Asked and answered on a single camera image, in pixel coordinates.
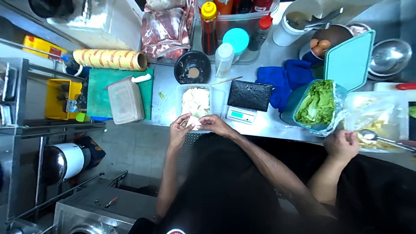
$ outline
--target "metal spoon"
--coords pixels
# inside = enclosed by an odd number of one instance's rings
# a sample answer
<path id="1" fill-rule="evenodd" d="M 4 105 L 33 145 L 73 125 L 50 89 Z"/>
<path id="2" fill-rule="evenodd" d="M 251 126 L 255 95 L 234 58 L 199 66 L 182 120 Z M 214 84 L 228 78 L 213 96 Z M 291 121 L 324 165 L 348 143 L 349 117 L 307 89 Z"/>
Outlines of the metal spoon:
<path id="1" fill-rule="evenodd" d="M 412 152 L 416 152 L 416 148 L 414 148 L 412 146 L 409 146 L 409 145 L 406 145 L 406 144 L 403 144 L 403 143 L 399 143 L 399 142 L 396 142 L 396 141 L 393 141 L 393 140 L 390 140 L 390 139 L 387 139 L 387 138 L 379 137 L 377 133 L 375 133 L 371 130 L 368 130 L 368 129 L 362 129 L 362 130 L 358 131 L 358 133 L 360 135 L 362 135 L 364 139 L 367 139 L 367 140 L 384 142 L 384 143 L 391 144 L 391 145 L 394 145 L 394 146 L 402 148 L 402 149 L 406 149 L 406 150 L 409 150 L 409 151 L 412 151 Z"/>

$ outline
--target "lettuce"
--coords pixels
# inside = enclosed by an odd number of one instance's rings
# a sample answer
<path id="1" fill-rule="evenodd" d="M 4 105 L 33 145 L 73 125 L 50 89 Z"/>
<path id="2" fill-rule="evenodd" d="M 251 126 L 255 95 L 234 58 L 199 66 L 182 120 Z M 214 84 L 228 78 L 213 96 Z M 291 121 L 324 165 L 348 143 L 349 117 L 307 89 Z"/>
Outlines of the lettuce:
<path id="1" fill-rule="evenodd" d="M 305 126 L 329 124 L 335 110 L 334 83 L 321 80 L 312 84 L 298 111 L 295 120 Z"/>

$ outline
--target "red cap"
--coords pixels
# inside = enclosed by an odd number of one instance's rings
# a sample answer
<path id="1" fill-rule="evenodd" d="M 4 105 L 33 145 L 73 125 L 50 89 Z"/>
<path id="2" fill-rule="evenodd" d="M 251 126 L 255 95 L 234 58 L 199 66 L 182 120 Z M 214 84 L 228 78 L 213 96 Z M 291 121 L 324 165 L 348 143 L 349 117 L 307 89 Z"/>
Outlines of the red cap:
<path id="1" fill-rule="evenodd" d="M 270 14 L 271 14 L 271 12 L 269 12 L 268 15 L 265 15 L 265 16 L 260 18 L 259 28 L 261 30 L 266 30 L 266 29 L 270 28 L 270 26 L 272 25 L 273 18 L 270 16 Z"/>

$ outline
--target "chopstick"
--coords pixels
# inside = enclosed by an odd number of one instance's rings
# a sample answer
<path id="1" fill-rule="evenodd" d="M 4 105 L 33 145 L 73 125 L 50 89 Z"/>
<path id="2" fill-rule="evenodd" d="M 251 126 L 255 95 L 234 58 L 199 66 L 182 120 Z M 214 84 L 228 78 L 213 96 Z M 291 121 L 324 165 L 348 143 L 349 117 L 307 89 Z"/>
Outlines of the chopstick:
<path id="1" fill-rule="evenodd" d="M 232 78 L 232 79 L 228 79 L 228 80 L 223 80 L 223 81 L 220 81 L 220 82 L 210 83 L 209 85 L 216 85 L 216 84 L 220 84 L 220 83 L 224 83 L 224 82 L 227 82 L 227 81 L 230 81 L 230 80 L 236 80 L 236 79 L 240 79 L 240 78 L 242 78 L 242 76 Z"/>

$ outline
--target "hand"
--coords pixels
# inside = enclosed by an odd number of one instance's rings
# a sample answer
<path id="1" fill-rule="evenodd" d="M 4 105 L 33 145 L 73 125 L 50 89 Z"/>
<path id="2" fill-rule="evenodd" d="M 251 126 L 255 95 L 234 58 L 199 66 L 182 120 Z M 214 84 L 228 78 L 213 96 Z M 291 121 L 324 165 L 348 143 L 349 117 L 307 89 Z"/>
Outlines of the hand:
<path id="1" fill-rule="evenodd" d="M 348 163 L 360 150 L 356 132 L 339 130 L 324 140 L 324 147 L 328 157 Z"/>
<path id="2" fill-rule="evenodd" d="M 189 119 L 191 115 L 192 115 L 191 113 L 181 115 L 173 123 L 171 123 L 169 147 L 174 147 L 174 148 L 182 147 L 183 142 L 185 141 L 185 135 L 195 127 L 195 124 L 191 124 L 188 127 L 186 127 L 187 121 L 183 122 L 184 120 Z"/>
<path id="3" fill-rule="evenodd" d="M 218 115 L 207 115 L 199 119 L 201 130 L 210 130 L 223 137 L 230 137 L 236 131 L 226 124 Z"/>

